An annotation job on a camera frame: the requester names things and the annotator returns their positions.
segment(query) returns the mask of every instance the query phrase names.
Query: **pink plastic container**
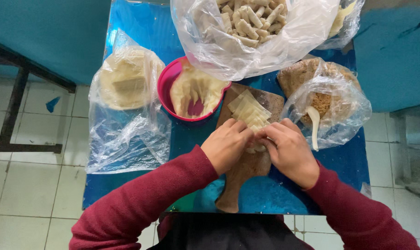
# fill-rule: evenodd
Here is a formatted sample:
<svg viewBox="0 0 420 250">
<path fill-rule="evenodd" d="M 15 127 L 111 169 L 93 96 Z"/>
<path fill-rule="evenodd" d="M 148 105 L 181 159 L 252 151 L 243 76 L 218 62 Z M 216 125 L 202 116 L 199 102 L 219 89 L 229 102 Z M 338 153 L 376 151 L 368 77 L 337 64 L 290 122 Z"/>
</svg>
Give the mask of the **pink plastic container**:
<svg viewBox="0 0 420 250">
<path fill-rule="evenodd" d="M 180 57 L 174 61 L 172 61 L 169 65 L 165 67 L 165 69 L 161 72 L 161 75 L 159 76 L 159 79 L 157 81 L 157 95 L 159 96 L 159 100 L 161 101 L 161 104 L 164 106 L 164 108 L 167 110 L 168 113 L 170 113 L 172 116 L 185 121 L 185 122 L 197 122 L 202 121 L 206 119 L 207 117 L 211 116 L 217 109 L 218 106 L 221 104 L 222 99 L 224 98 L 224 92 L 230 88 L 232 85 L 232 82 L 229 83 L 227 87 L 222 89 L 222 95 L 221 99 L 219 100 L 218 105 L 211 111 L 210 113 L 201 116 L 199 118 L 184 118 L 180 117 L 174 112 L 173 104 L 171 103 L 170 99 L 170 88 L 173 82 L 176 80 L 176 78 L 180 75 L 182 72 L 182 64 L 181 60 L 187 60 L 186 56 Z M 189 106 L 189 113 L 195 113 L 193 109 L 196 109 L 196 106 L 193 108 Z"/>
</svg>

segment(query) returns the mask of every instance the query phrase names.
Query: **plastic bag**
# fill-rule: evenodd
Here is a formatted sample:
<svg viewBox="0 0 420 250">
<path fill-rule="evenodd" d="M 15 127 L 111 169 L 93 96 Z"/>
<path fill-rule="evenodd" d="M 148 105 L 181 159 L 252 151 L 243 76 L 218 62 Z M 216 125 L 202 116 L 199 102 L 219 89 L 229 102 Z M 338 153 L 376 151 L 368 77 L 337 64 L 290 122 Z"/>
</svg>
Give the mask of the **plastic bag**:
<svg viewBox="0 0 420 250">
<path fill-rule="evenodd" d="M 171 121 L 161 111 L 159 57 L 118 30 L 113 54 L 91 83 L 87 173 L 154 169 L 168 161 Z"/>
<path fill-rule="evenodd" d="M 345 17 L 343 27 L 340 29 L 340 32 L 335 36 L 327 39 L 316 49 L 342 49 L 357 34 L 360 28 L 360 13 L 364 5 L 364 0 L 341 0 L 341 6 L 345 9 L 347 6 L 349 6 L 349 4 L 355 1 L 356 3 L 353 7 L 353 11 L 351 14 Z"/>
<path fill-rule="evenodd" d="M 286 85 L 283 89 L 288 96 L 281 119 L 288 117 L 297 124 L 312 148 L 308 106 L 320 113 L 319 149 L 344 145 L 372 115 L 370 101 L 362 93 L 357 78 L 341 65 L 321 58 L 304 60 L 283 69 L 278 81 L 282 87 Z"/>
<path fill-rule="evenodd" d="M 290 66 L 327 39 L 339 0 L 287 0 L 287 24 L 258 48 L 224 32 L 215 0 L 171 0 L 171 17 L 190 63 L 224 81 Z"/>
</svg>

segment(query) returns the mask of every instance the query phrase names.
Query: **dark table frame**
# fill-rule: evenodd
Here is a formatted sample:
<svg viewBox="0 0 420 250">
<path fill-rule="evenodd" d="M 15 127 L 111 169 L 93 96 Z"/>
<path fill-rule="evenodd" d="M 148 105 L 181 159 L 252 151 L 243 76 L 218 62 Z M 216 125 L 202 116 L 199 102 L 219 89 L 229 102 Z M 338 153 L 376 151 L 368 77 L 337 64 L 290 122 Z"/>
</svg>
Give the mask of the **dark table frame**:
<svg viewBox="0 0 420 250">
<path fill-rule="evenodd" d="M 25 86 L 29 74 L 33 74 L 48 82 L 68 90 L 69 93 L 76 92 L 76 84 L 33 60 L 13 51 L 0 44 L 0 65 L 18 67 L 13 91 L 11 93 L 8 109 L 0 131 L 0 152 L 54 152 L 61 153 L 62 144 L 56 145 L 29 145 L 10 143 L 14 125 L 19 113 L 20 103 L 24 97 Z"/>
</svg>

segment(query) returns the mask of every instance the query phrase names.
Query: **left hand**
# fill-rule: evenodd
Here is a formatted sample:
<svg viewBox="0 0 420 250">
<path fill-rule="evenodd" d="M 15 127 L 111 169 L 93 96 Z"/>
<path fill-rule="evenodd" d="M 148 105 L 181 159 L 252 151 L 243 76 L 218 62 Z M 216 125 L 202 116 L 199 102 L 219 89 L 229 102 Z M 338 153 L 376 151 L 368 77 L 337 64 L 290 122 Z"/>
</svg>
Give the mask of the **left hand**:
<svg viewBox="0 0 420 250">
<path fill-rule="evenodd" d="M 216 173 L 221 175 L 239 160 L 247 143 L 253 139 L 254 133 L 247 128 L 245 122 L 237 122 L 231 118 L 210 134 L 201 149 L 212 163 Z"/>
</svg>

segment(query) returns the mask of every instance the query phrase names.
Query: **table surface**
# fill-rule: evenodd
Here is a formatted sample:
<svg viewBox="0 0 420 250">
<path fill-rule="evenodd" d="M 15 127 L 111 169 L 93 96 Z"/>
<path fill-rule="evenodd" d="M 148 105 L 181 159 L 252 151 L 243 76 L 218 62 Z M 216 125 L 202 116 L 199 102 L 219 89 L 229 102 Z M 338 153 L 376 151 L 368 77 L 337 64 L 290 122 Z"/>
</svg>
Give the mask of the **table surface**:
<svg viewBox="0 0 420 250">
<path fill-rule="evenodd" d="M 112 53 L 114 37 L 118 28 L 125 31 L 141 46 L 154 51 L 166 65 L 185 55 L 171 19 L 168 4 L 130 2 L 127 0 L 113 1 L 110 9 L 104 58 Z M 347 52 L 314 50 L 311 54 L 320 56 L 326 61 L 344 65 L 352 71 L 357 70 L 353 48 Z M 274 71 L 262 76 L 246 78 L 238 83 L 284 96 L 276 81 L 277 73 L 277 71 Z M 200 126 L 189 127 L 172 119 L 170 159 L 188 153 L 195 144 L 201 145 L 203 143 L 214 131 L 219 117 L 219 109 L 207 123 Z M 313 151 L 313 154 L 326 168 L 335 170 L 339 178 L 354 189 L 360 191 L 363 183 L 370 183 L 363 128 L 345 145 L 318 152 Z M 87 174 L 83 208 L 87 208 L 113 189 L 148 171 Z M 214 201 L 224 188 L 224 179 L 225 176 L 223 175 L 206 188 L 179 199 L 167 211 L 217 212 Z M 239 194 L 239 212 L 320 213 L 318 206 L 292 181 L 279 173 L 274 166 L 272 166 L 268 177 L 251 178 L 242 186 Z"/>
</svg>

